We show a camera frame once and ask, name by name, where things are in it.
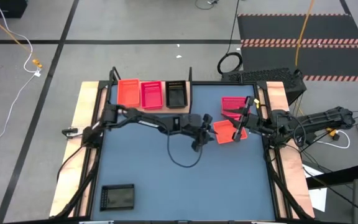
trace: gray floor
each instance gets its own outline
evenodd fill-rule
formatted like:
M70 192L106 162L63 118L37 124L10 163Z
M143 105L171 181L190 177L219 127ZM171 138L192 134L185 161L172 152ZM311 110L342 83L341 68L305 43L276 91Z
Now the gray floor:
M73 0L29 0L22 19L8 20L11 29L30 39L60 38ZM358 25L358 1L347 0ZM239 13L305 13L308 1L246 0ZM220 1L212 10L195 9L193 0L80 0L68 39L228 39L235 0ZM316 0L314 13L343 13L339 0ZM238 39L235 28L234 38ZM0 39L8 39L0 31ZM239 46L232 46L236 51ZM0 204L11 178L24 136L34 113L56 45L36 45L45 65L43 75L22 92L0 140ZM186 78L193 67L195 80L219 80L216 64L226 45L65 45L23 171L5 222L47 218L55 190L55 176L66 145L60 130L71 124L80 83L107 79L114 65L123 78L173 80ZM0 45L0 131L9 106L29 74L21 69L26 53L17 45ZM233 66L228 61L225 67ZM358 110L358 83L306 82L301 107L305 113L337 105ZM314 145L308 151L321 165L341 169L358 164L358 132L347 131L349 149ZM350 221L351 207L328 193L327 212L318 218Z

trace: plastic tray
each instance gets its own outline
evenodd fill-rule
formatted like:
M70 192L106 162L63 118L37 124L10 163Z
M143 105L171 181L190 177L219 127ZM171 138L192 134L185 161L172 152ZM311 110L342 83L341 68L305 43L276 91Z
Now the plastic tray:
M216 140L219 144L233 142L232 137L236 129L229 120L218 121L213 123L214 131L217 132ZM248 138L245 128L241 130L241 139Z
M143 109L157 110L162 108L162 86L160 81L142 82L140 89Z
M186 81L165 82L165 98L167 101L167 108L185 108L187 106Z
M241 114L227 112L225 110L234 110L240 107L245 107L246 98L236 96L224 96L222 97L222 114L231 118L240 118Z
M139 79L118 80L117 104L126 107L140 105Z

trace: orange tray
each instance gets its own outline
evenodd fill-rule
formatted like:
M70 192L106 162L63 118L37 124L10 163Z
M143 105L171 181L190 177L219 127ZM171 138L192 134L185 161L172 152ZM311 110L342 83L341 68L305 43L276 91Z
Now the orange tray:
M138 107L140 104L139 79L118 80L117 104Z
M233 137L233 133L236 129L233 127L233 124L229 120L218 121L213 124L214 131L217 132L216 140L219 144L233 142L231 139ZM241 140L248 138L246 129L243 128L241 130Z

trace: black floor line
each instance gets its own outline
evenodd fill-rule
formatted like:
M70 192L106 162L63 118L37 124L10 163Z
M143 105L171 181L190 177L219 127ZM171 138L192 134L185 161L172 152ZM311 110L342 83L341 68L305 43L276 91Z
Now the black floor line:
M45 99L48 94L49 86L52 82L53 75L55 73L60 55L63 50L64 41L67 38L68 30L70 29L71 22L73 21L74 14L75 14L76 8L78 6L78 2L79 2L79 0L74 0L73 5L71 6L65 27L62 32L62 36L60 37L58 47L57 47L55 55L53 56L53 59L52 59L52 64L49 68L48 75L46 77L44 86L42 87L42 91L41 91L40 97L38 99L37 106L35 107L35 111L34 111L32 119L31 119L29 129L27 131L27 134L25 135L22 149L19 153L19 157L17 158L15 168L13 170L11 179L9 180L7 189L4 194L4 198L2 199L1 206L0 206L0 223L4 222L7 210L9 208L9 204L11 203L12 196L13 196L13 193L14 193L16 185L17 185L17 181L19 180L20 174L22 172L24 161L25 161L25 158L27 157L27 153L30 148L31 140L34 136L35 128L37 127L42 108L44 107L44 103L45 103Z
M31 44L59 44L59 40L30 40ZM229 44L225 39L178 39L178 40L65 40L64 44L83 45L143 45L143 44ZM241 44L241 40L233 40L233 44ZM16 44L14 40L0 40L0 44Z
M351 11L349 9L349 7L347 6L345 0L339 0L341 2L343 11L345 11L346 14L351 15Z

